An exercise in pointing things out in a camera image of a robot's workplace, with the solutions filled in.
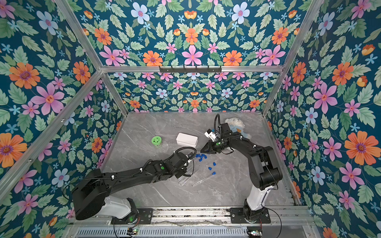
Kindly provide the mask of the test tube group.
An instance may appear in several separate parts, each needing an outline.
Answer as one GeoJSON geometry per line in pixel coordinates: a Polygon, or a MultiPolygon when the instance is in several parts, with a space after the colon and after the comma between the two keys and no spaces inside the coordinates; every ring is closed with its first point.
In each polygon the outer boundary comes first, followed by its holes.
{"type": "Polygon", "coordinates": [[[179,184],[184,185],[189,179],[190,179],[190,177],[181,176],[179,178],[179,184]]]}
{"type": "Polygon", "coordinates": [[[208,178],[210,178],[214,175],[216,175],[216,172],[212,172],[211,174],[209,174],[209,175],[205,176],[204,178],[198,180],[197,182],[193,183],[192,186],[196,186],[196,185],[202,183],[203,181],[207,180],[208,178]]]}

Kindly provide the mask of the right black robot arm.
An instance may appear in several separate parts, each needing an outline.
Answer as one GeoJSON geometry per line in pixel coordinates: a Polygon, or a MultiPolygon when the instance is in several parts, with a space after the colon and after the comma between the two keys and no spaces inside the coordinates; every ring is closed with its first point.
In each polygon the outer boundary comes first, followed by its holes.
{"type": "Polygon", "coordinates": [[[244,201],[243,211],[230,211],[231,215],[240,215],[248,223],[254,223],[268,214],[265,207],[272,190],[278,190],[278,182],[283,179],[279,168],[279,161],[272,147],[263,147],[251,142],[240,132],[232,131],[228,123],[221,123],[217,114],[213,123],[213,130],[208,130],[205,136],[209,138],[207,144],[201,149],[202,154],[218,154],[229,149],[229,154],[240,152],[248,160],[248,168],[253,184],[249,196],[244,201]]]}

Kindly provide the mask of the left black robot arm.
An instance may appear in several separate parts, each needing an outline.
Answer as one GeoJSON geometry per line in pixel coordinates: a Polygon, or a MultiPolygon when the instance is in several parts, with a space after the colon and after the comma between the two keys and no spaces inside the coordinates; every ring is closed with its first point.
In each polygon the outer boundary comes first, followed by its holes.
{"type": "Polygon", "coordinates": [[[100,169],[93,170],[81,180],[72,191],[76,220],[86,220],[99,214],[102,210],[107,216],[118,219],[128,217],[137,210],[132,199],[118,201],[107,199],[121,190],[142,185],[166,181],[172,177],[188,176],[187,167],[196,156],[193,147],[182,147],[165,160],[148,160],[136,169],[121,172],[103,173],[100,169]]]}

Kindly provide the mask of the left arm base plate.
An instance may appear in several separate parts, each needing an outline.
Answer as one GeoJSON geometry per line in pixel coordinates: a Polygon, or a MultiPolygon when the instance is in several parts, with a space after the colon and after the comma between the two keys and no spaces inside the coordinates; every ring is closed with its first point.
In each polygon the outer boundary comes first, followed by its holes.
{"type": "Polygon", "coordinates": [[[118,219],[113,218],[111,221],[112,225],[147,225],[151,223],[153,218],[152,208],[138,208],[133,210],[125,218],[118,219]]]}

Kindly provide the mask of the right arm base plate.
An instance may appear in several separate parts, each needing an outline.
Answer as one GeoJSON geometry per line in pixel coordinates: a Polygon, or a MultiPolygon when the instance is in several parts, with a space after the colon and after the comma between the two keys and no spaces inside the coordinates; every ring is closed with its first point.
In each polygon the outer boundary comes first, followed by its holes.
{"type": "Polygon", "coordinates": [[[232,224],[270,224],[270,215],[267,208],[253,211],[249,207],[229,208],[232,224]]]}

